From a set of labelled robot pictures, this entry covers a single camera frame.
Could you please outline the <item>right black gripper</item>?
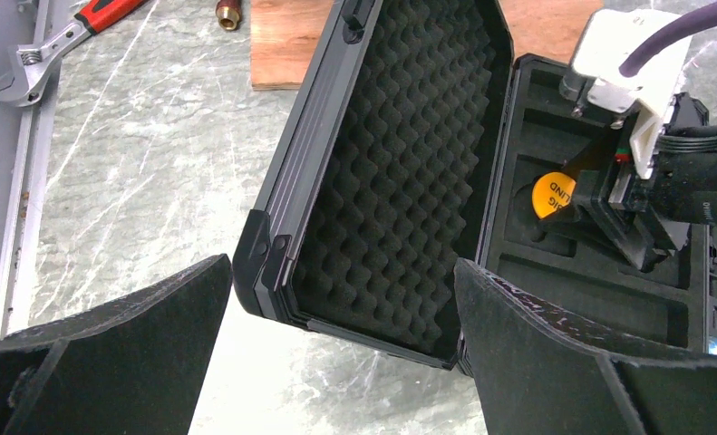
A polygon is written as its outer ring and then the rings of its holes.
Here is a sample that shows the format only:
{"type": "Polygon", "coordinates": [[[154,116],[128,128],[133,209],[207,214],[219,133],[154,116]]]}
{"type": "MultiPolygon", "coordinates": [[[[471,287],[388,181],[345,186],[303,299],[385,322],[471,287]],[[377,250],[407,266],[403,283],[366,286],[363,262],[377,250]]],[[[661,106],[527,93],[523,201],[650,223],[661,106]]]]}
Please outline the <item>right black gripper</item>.
{"type": "Polygon", "coordinates": [[[692,224],[717,227],[717,125],[688,93],[674,101],[649,179],[641,179],[632,162],[635,117],[629,117],[558,171],[577,184],[566,207],[538,218],[539,228],[649,272],[688,244],[692,224]]]}

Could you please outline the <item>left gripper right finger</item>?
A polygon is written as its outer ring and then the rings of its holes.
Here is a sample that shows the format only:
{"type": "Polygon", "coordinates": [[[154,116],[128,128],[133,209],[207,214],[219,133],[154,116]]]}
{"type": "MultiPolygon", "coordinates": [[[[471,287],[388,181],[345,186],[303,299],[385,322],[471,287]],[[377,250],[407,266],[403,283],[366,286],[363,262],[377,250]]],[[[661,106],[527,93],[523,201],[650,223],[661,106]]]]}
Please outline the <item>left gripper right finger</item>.
{"type": "Polygon", "coordinates": [[[468,259],[454,268],[491,434],[717,434],[717,355],[619,332],[468,259]]]}

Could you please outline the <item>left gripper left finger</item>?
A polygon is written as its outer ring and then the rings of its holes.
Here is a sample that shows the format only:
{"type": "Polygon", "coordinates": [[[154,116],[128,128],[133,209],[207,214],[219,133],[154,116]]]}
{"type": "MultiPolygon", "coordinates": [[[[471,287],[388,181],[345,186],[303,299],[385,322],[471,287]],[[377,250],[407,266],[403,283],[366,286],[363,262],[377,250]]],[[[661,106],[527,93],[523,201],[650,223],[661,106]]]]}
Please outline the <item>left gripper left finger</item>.
{"type": "Polygon", "coordinates": [[[0,340],[0,434],[185,434],[232,284],[226,255],[0,340]]]}

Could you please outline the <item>orange big blind button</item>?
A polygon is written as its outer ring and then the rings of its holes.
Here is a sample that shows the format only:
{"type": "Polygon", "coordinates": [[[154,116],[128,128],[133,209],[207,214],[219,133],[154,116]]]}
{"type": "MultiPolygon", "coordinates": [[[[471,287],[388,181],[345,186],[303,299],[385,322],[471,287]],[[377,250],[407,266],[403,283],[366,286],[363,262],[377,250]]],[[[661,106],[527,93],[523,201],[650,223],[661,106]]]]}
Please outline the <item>orange big blind button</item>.
{"type": "Polygon", "coordinates": [[[536,216],[546,218],[566,207],[577,182],[562,172],[549,172],[541,176],[531,190],[531,203],[536,216]]]}

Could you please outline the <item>black foam-lined poker case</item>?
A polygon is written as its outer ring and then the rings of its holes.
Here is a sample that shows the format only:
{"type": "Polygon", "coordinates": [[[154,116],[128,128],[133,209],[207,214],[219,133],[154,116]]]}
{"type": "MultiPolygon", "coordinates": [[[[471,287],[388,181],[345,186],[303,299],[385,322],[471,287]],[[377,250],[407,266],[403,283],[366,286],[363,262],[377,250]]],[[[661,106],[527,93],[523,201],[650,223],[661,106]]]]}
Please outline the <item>black foam-lined poker case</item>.
{"type": "Polygon", "coordinates": [[[648,273],[533,225],[531,183],[609,122],[566,67],[515,58],[495,1],[338,1],[233,257],[249,314],[470,372],[452,268],[468,258],[628,334],[717,336],[717,228],[648,273]]]}

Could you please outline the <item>wooden board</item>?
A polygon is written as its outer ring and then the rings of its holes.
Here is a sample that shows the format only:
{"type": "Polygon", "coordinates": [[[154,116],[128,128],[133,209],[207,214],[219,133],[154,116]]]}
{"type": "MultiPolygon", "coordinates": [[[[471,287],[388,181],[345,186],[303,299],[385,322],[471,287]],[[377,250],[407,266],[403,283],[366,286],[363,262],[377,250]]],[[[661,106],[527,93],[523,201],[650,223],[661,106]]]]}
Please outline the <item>wooden board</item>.
{"type": "MultiPolygon", "coordinates": [[[[250,77],[252,88],[296,90],[334,3],[329,0],[252,1],[250,77]]],[[[533,53],[566,62],[572,56],[597,0],[506,0],[499,3],[517,56],[533,53]]]]}

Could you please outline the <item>brown wooden-handled brass tool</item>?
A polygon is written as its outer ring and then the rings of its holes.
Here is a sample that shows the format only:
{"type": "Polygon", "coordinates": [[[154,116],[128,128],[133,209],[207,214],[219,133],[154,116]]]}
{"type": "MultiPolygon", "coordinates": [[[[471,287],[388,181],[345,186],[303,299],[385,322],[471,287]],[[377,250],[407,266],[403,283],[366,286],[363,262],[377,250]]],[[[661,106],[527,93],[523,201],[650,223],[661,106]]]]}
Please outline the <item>brown wooden-handled brass tool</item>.
{"type": "Polygon", "coordinates": [[[241,0],[218,0],[215,8],[218,25],[225,31],[236,31],[242,20],[241,0]]]}

